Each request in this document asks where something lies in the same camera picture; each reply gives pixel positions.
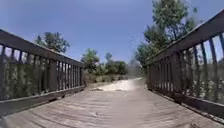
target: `baluster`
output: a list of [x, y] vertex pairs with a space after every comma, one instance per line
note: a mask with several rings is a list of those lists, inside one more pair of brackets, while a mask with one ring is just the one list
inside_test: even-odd
[[5, 46], [2, 47], [2, 52], [0, 55], [0, 100], [5, 99], [5, 83], [4, 83], [4, 73], [5, 73]]
[[204, 88], [205, 88], [205, 96], [204, 98], [208, 100], [209, 97], [209, 88], [208, 88], [208, 66], [207, 66], [207, 57], [205, 52], [204, 43], [201, 43], [201, 50], [203, 56], [203, 73], [204, 73]]
[[215, 87], [213, 87], [213, 91], [214, 91], [213, 101], [217, 102], [218, 101], [218, 90], [219, 90], [218, 64], [217, 64], [214, 42], [211, 38], [209, 39], [209, 44], [210, 44], [210, 48], [211, 48], [213, 68], [214, 68], [213, 81], [215, 82]]
[[187, 86], [190, 88], [190, 96], [193, 96], [193, 71], [192, 71], [192, 63], [191, 63], [191, 53], [186, 50], [187, 55], [187, 63], [188, 63], [188, 78], [187, 78]]
[[195, 58], [195, 66], [196, 66], [196, 70], [195, 70], [195, 74], [197, 77], [197, 83], [196, 83], [196, 97], [199, 98], [200, 97], [200, 67], [199, 67], [199, 62], [198, 62], [198, 51], [196, 46], [193, 47], [194, 50], [194, 58]]

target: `tree canopy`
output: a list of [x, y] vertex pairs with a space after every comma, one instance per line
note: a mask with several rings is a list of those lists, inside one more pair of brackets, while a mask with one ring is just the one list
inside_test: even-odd
[[153, 0], [154, 24], [147, 26], [146, 43], [140, 43], [136, 51], [142, 68], [146, 68], [147, 59], [196, 27], [196, 13], [197, 9], [191, 9], [184, 0]]
[[93, 73], [96, 70], [97, 63], [100, 61], [97, 56], [96, 50], [88, 49], [85, 54], [82, 55], [81, 62], [84, 63], [85, 69], [88, 70], [89, 73]]
[[70, 46], [60, 33], [45, 32], [43, 36], [38, 35], [35, 43], [59, 53], [65, 53]]

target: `green foliage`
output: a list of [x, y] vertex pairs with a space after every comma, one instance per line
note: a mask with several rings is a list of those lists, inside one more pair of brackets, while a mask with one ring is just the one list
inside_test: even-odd
[[115, 78], [115, 76], [126, 75], [127, 64], [124, 61], [114, 61], [112, 54], [107, 53], [105, 55], [106, 63], [98, 63], [99, 58], [95, 50], [87, 50], [86, 54], [83, 54], [81, 61], [85, 65], [85, 82], [112, 82], [114, 80], [121, 80], [122, 78]]
[[155, 25], [148, 26], [145, 30], [144, 36], [147, 44], [141, 43], [135, 55], [143, 69], [146, 68], [147, 59], [180, 39], [196, 26], [195, 18], [190, 16], [195, 13], [197, 9], [190, 10], [182, 0], [153, 1]]
[[109, 62], [112, 59], [112, 54], [108, 52], [105, 57], [106, 57], [107, 62]]
[[142, 68], [145, 69], [149, 57], [155, 55], [156, 53], [158, 53], [158, 51], [159, 50], [156, 47], [154, 47], [153, 44], [141, 43], [137, 48], [135, 58], [136, 60], [139, 61]]
[[171, 41], [178, 40], [195, 27], [195, 21], [188, 17], [189, 7], [181, 0], [154, 0], [153, 13], [154, 22], [167, 32]]
[[113, 61], [112, 54], [106, 54], [107, 63], [105, 64], [106, 74], [127, 74], [127, 65], [124, 61]]
[[105, 73], [106, 73], [106, 71], [105, 71], [104, 63], [100, 63], [99, 65], [97, 65], [95, 74], [97, 76], [102, 76], [102, 75], [105, 75]]
[[127, 74], [127, 64], [124, 61], [115, 61], [114, 66], [116, 68], [115, 74], [118, 74], [118, 75]]
[[89, 73], [93, 73], [96, 71], [97, 63], [100, 61], [97, 56], [96, 50], [88, 49], [86, 54], [83, 54], [81, 62], [84, 63], [85, 69], [88, 70]]
[[35, 42], [38, 45], [59, 53], [65, 53], [67, 48], [70, 46], [69, 43], [58, 32], [46, 32], [42, 37], [39, 35], [37, 36]]

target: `wooden plank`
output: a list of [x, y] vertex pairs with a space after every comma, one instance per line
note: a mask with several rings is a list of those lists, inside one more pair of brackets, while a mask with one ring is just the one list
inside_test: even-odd
[[211, 48], [213, 68], [214, 68], [213, 81], [215, 82], [215, 87], [213, 88], [213, 91], [214, 91], [213, 101], [217, 102], [218, 101], [218, 90], [219, 90], [218, 64], [217, 64], [217, 57], [216, 57], [216, 53], [215, 53], [214, 42], [211, 38], [209, 39], [209, 44], [210, 44], [210, 48]]
[[57, 61], [50, 60], [50, 80], [49, 80], [49, 86], [50, 86], [50, 92], [57, 90]]
[[184, 53], [181, 52], [180, 53], [180, 57], [181, 57], [181, 74], [182, 74], [182, 85], [183, 85], [183, 93], [186, 95], [187, 94], [187, 81], [186, 81], [186, 78], [187, 78], [187, 69], [186, 69], [186, 62], [185, 62], [185, 56], [184, 56]]
[[224, 118], [224, 105], [214, 103], [207, 100], [202, 100], [199, 98], [191, 97], [191, 96], [181, 96], [181, 102], [192, 106], [198, 110], [207, 112], [209, 114], [215, 115], [220, 118]]
[[[219, 34], [219, 39], [220, 39], [220, 42], [221, 42], [221, 46], [222, 46], [222, 54], [223, 54], [223, 58], [224, 58], [224, 38], [223, 38], [223, 35], [222, 33]], [[224, 85], [222, 84], [222, 94], [224, 94]]]
[[5, 83], [4, 83], [4, 73], [5, 73], [5, 47], [2, 46], [0, 54], [0, 100], [5, 99]]
[[43, 67], [43, 58], [39, 56], [39, 65], [38, 65], [38, 93], [41, 94], [41, 91], [43, 89], [42, 87], [42, 67]]
[[192, 71], [192, 63], [191, 63], [191, 53], [189, 50], [186, 50], [187, 55], [187, 63], [188, 63], [188, 80], [187, 85], [190, 88], [190, 96], [193, 95], [193, 71]]
[[40, 105], [42, 103], [46, 103], [52, 99], [64, 96], [66, 94], [80, 92], [83, 89], [84, 87], [80, 86], [80, 87], [76, 87], [72, 89], [50, 92], [50, 93], [46, 93], [39, 96], [31, 96], [31, 97], [12, 99], [7, 101], [0, 101], [0, 117], [9, 115], [12, 113], [16, 113], [25, 109], [29, 109], [31, 107]]
[[193, 47], [194, 50], [194, 58], [195, 58], [195, 66], [196, 66], [196, 70], [195, 70], [195, 74], [197, 77], [197, 84], [196, 84], [196, 97], [199, 98], [200, 97], [200, 67], [199, 67], [199, 62], [198, 62], [198, 51], [196, 46]]
[[83, 81], [82, 81], [82, 79], [83, 79], [83, 68], [82, 67], [80, 67], [79, 68], [80, 69], [80, 86], [83, 86]]
[[208, 100], [209, 97], [209, 88], [208, 88], [208, 65], [207, 65], [207, 56], [205, 52], [204, 43], [201, 43], [202, 57], [203, 57], [203, 74], [204, 74], [204, 88], [205, 88], [205, 96], [204, 98]]
[[194, 29], [192, 32], [179, 39], [165, 50], [161, 51], [153, 58], [148, 60], [148, 64], [154, 63], [162, 58], [171, 56], [176, 52], [180, 52], [200, 44], [202, 41], [208, 40], [221, 32], [224, 32], [224, 9], [213, 18]]
[[168, 57], [168, 92], [171, 93], [171, 83], [172, 83], [172, 70], [170, 57]]
[[179, 59], [179, 53], [172, 55], [172, 76], [173, 76], [173, 86], [174, 86], [174, 92], [175, 93], [181, 93], [181, 69], [180, 69], [180, 59]]
[[223, 38], [222, 33], [219, 34], [219, 39], [220, 39], [220, 42], [221, 42], [222, 53], [223, 53], [223, 57], [224, 57], [224, 38]]
[[83, 64], [76, 60], [72, 60], [66, 56], [63, 56], [57, 52], [53, 52], [44, 47], [40, 47], [34, 43], [26, 41], [18, 36], [12, 35], [8, 32], [5, 32], [0, 29], [0, 44], [12, 49], [20, 50], [27, 52], [33, 55], [42, 56], [44, 58], [59, 60], [61, 62], [66, 62], [68, 64], [75, 64], [79, 67], [82, 67]]

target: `railing post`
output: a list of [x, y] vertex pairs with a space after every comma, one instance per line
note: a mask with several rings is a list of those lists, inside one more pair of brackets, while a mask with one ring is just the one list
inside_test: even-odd
[[57, 87], [57, 61], [50, 60], [49, 65], [49, 71], [50, 71], [50, 79], [49, 79], [49, 86], [50, 86], [50, 92], [56, 91]]
[[180, 66], [180, 56], [178, 53], [172, 55], [172, 76], [173, 76], [173, 94], [172, 97], [174, 101], [177, 103], [180, 102], [180, 96], [182, 93], [182, 85], [181, 85], [181, 66]]
[[83, 82], [83, 68], [82, 67], [80, 67], [80, 86], [82, 86], [82, 82]]
[[0, 53], [0, 100], [4, 100], [5, 97], [5, 88], [4, 88], [4, 57], [5, 57], [5, 47], [2, 47]]

